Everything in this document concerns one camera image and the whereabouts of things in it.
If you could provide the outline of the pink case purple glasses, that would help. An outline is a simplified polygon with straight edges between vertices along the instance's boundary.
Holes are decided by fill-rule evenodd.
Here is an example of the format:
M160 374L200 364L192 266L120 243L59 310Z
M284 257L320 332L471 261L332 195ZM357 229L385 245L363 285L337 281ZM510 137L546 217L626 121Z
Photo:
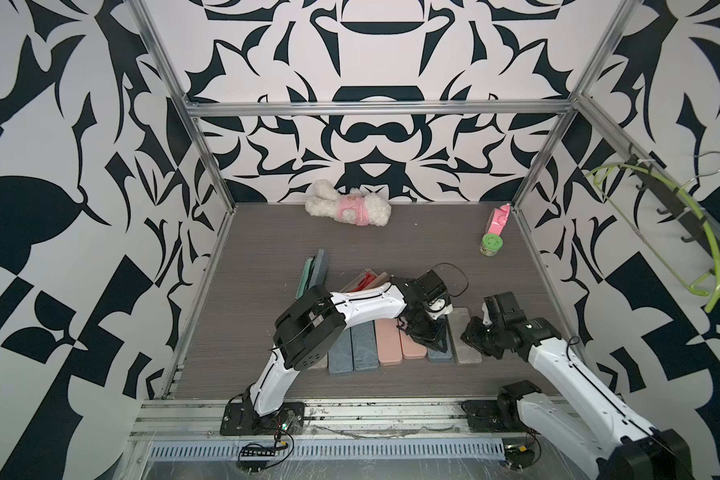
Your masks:
M409 335L400 331L400 345L405 360L424 359L427 356L427 348L416 343Z

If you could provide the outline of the pink case brown glasses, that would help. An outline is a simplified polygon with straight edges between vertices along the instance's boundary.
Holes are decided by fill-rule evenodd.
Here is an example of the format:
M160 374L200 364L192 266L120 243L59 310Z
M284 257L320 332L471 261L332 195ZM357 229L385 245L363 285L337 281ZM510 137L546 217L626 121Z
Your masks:
M374 322L378 360L381 366L399 365L403 361L400 330L395 319Z

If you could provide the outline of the grey case gold glasses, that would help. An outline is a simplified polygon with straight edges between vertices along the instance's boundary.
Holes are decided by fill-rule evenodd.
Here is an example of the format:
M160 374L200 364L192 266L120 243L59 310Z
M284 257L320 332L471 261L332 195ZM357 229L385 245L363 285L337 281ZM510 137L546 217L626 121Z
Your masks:
M434 348L427 349L427 358L433 363L448 363L453 361L453 350L452 346L447 343L444 351L439 351Z

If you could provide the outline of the grey case black sunglasses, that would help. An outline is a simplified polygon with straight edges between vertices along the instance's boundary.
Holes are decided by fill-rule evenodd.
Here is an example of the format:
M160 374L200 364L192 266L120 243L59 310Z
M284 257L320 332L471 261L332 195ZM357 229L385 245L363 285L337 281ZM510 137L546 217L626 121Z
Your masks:
M453 346L453 356L458 365L474 365L482 362L482 355L469 346L461 335L466 331L471 320L467 308L454 308L448 315L448 326Z

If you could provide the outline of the grey case white sunglasses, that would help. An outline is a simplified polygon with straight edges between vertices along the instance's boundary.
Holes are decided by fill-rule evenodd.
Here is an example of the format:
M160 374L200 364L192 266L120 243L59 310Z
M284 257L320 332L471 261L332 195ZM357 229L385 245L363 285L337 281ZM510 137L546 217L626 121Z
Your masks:
M355 371L379 368L378 349L373 322L363 323L350 329L353 366Z

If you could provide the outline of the pink case red glasses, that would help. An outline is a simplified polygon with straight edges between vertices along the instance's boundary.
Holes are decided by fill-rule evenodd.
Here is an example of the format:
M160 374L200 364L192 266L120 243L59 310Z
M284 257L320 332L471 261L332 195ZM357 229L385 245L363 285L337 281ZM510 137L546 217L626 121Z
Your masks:
M386 283L388 280L389 274L387 272L377 274L371 269L365 269L353 278L347 285L345 285L341 289L341 292L350 293L373 289Z

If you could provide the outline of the grey case tortoise sunglasses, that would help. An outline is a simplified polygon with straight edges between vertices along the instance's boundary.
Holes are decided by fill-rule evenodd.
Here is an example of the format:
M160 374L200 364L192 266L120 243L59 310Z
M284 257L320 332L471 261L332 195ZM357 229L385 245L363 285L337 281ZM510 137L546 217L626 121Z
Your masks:
M347 375L354 371L352 337L349 329L345 329L329 349L328 371L332 376Z

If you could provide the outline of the beige case yellow glasses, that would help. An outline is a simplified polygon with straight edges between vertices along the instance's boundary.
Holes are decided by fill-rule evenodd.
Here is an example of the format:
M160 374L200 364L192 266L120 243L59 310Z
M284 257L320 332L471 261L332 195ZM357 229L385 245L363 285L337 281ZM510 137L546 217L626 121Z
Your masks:
M317 362L312 364L310 370L324 370L328 368L328 355L322 356Z

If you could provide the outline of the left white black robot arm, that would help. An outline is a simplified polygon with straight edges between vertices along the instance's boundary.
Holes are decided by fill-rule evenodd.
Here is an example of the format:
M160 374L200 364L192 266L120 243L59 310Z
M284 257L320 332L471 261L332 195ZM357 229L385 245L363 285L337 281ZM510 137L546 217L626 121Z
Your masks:
M417 279L392 276L356 292L314 286L276 320L268 362L243 402L256 417L278 412L298 374L325 357L344 331L368 322L394 319L398 330L415 343L445 351L446 320L452 311L446 285L432 270Z

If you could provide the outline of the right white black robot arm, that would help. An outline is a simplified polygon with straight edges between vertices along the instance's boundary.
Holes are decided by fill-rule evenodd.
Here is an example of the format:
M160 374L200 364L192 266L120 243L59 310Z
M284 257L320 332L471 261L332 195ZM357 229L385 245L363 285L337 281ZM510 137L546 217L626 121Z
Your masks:
M575 410L556 407L534 383L504 386L495 401L462 405L474 431L523 430L550 441L591 479L690 479L692 459L674 430L661 431L613 393L542 317L529 318L511 292L485 298L461 339L484 356L517 354L542 374Z

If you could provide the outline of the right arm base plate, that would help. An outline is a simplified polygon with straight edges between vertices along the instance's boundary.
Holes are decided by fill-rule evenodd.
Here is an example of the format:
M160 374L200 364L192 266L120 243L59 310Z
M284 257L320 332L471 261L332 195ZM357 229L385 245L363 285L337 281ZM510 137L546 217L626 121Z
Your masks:
M530 433L519 417L515 402L498 400L465 400L460 404L472 432Z

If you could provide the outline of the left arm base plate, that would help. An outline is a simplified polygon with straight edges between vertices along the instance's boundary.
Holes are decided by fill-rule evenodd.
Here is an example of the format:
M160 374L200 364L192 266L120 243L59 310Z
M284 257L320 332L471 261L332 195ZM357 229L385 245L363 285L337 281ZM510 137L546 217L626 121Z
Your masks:
M274 413L259 415L250 401L229 402L224 409L221 436L247 436L298 432L303 427L306 405L286 402Z

